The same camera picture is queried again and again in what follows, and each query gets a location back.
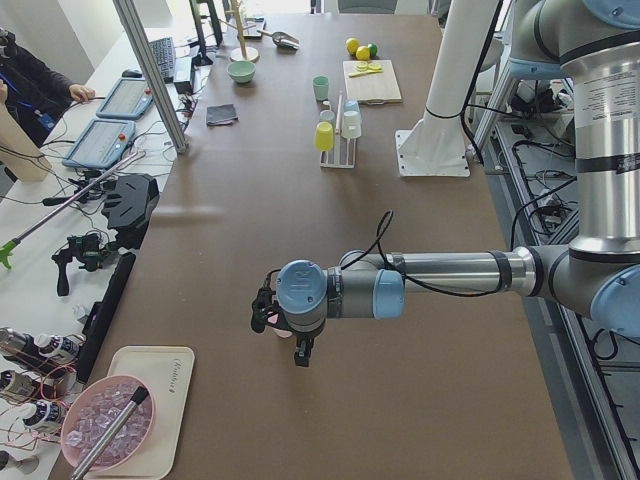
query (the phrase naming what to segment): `pink bowl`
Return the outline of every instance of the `pink bowl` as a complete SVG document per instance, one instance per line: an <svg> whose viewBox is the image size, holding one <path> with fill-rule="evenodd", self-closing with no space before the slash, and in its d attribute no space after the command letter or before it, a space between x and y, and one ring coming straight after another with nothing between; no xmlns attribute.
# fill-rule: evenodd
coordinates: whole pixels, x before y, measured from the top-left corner
<svg viewBox="0 0 640 480"><path fill-rule="evenodd" d="M64 423L62 424L62 431L60 433L60 448L62 450L62 454L64 455L64 458L67 460L67 462L69 462L72 466L76 467L78 465L78 463L80 462L81 458L80 458L80 452L81 450L79 448L73 447L71 445L67 445L66 440L68 438L69 432L73 431L76 429L78 420L81 420L81 415L80 415L80 411L84 408L84 407L88 407L92 400L93 397L97 394L97 393L102 393L105 391L105 389L109 386L112 385L118 385L121 383L137 383L142 387L147 388L147 386L139 379L136 378L132 375L114 375L111 377L105 377L101 380L98 380L97 382L93 383L92 385L90 385L86 390L84 390L76 399L75 402L73 402L73 404L71 405L71 408L69 408L69 411L67 412L67 415L65 416L64 419ZM155 419L155 415L156 415L156 406L155 403L153 401L153 395L152 392L149 390L149 399L151 400L151 422L149 424L149 427L147 428L147 431L145 432L142 440L140 441L140 443L135 447L135 449L129 453L129 455L127 455L124 459L120 460L117 463L114 463L112 465L94 465L93 467L91 467L92 472L103 472L105 470L108 470L110 468L113 468L117 465L121 465L124 462L126 462L129 458L131 458L132 455L134 455L138 449L140 448L140 445L142 445L144 443L144 440L149 436L149 432L151 431L151 428L153 427L153 422Z"/></svg>

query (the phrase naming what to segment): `brown table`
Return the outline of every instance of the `brown table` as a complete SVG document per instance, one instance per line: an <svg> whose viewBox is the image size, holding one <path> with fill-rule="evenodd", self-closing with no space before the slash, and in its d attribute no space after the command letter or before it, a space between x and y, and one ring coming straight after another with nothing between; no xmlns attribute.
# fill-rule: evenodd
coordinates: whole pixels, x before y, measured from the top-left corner
<svg viewBox="0 0 640 480"><path fill-rule="evenodd" d="M572 478L514 294L412 294L396 320L328 321L309 369L293 365L293 339L250 330L267 271L297 258L335 265L370 244L387 209L396 214L389 251L504 248L481 168L468 179L397 173L394 131L422 116L440 43L434 19L274 16L269 29L298 37L301 50L253 44L261 58L248 86L218 61L93 379L124 345L195 351L167 478ZM362 107L356 169L323 171L311 79L329 75L337 98L350 36L393 60L404 103ZM239 122L207 128L205 107L228 102ZM59 460L51 478L69 471Z"/></svg>

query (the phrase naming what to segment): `white pillar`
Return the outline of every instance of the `white pillar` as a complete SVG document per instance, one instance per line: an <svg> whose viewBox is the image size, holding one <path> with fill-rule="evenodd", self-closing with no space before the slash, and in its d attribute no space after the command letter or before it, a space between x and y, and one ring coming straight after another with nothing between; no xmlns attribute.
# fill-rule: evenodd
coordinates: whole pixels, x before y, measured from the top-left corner
<svg viewBox="0 0 640 480"><path fill-rule="evenodd" d="M424 116L413 130L398 130L401 176L468 177L465 141L457 116L499 0L453 0Z"/></svg>

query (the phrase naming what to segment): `green bowl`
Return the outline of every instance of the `green bowl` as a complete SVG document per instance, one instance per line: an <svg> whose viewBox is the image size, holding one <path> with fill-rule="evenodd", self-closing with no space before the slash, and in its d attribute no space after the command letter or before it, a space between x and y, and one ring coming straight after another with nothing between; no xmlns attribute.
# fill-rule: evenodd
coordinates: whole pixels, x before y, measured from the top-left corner
<svg viewBox="0 0 640 480"><path fill-rule="evenodd" d="M232 62L227 67L227 73L236 83L247 83L256 73L256 66L248 60L238 60Z"/></svg>

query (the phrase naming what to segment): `white desk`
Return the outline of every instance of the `white desk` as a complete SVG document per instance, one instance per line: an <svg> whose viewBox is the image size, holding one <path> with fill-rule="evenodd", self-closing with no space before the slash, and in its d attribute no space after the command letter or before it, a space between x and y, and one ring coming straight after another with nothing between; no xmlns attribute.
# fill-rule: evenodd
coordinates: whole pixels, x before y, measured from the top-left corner
<svg viewBox="0 0 640 480"><path fill-rule="evenodd" d="M154 32L148 35L150 38L157 38L162 34L161 30L154 29ZM87 84L96 90L96 96L104 97L123 70L137 68L137 65L129 41L123 34ZM208 75L208 71L201 73L201 78ZM174 106L178 108L178 96L173 86L169 86L169 93ZM96 100L71 108L51 132L49 140L77 139L87 123L95 117L99 105L100 101ZM136 122L136 135L149 128L151 132L164 132L164 125L158 121L158 112L152 106L150 111ZM169 136L166 134L140 138L136 142L136 147L145 150L146 156L124 171L155 176L158 187L162 191L173 161L176 159L175 150L171 148L169 142ZM64 167L61 164L62 159L57 157L63 156L71 147L72 144L54 143L42 149L51 162L53 171L64 179L75 178L76 175L73 169ZM7 196L28 202L38 202L45 197L55 195L59 190L58 180L50 174L43 182L16 182ZM73 186L69 187L66 193L72 194ZM93 225L80 212L68 208L15 248L10 257L13 268L6 270L2 267L0 270L0 308L3 312L3 321L0 326L9 326L34 336L39 333L67 335L79 333L82 330L82 325L74 318L72 309L75 305L83 305L89 310L94 302L102 300L117 259L95 272L79 270L79 264L76 261L70 263L67 265L70 293L66 297L58 297L56 294L58 269L51 260L51 255L66 243L69 235L83 235L94 226L106 231L107 219L100 213L101 208L98 208L100 201L89 202L84 207L90 212L98 209L98 212L91 216ZM51 212L52 208L42 205L22 205L10 200L0 202L0 224L2 225L0 241L5 243L19 235ZM109 234L113 239L115 232L111 230ZM0 357L0 371L6 369L20 371L19 366ZM0 399L0 412L8 407L8 404ZM9 414L0 416L0 429L8 428L13 420ZM0 430L0 443L6 440L6 433ZM49 475L60 451L57 444L47 442L39 442L32 453L15 448L6 449L18 459L33 453L37 454L40 465L29 475L29 478L37 479L46 478ZM25 476L14 469L2 472L2 478L18 480L24 479Z"/></svg>

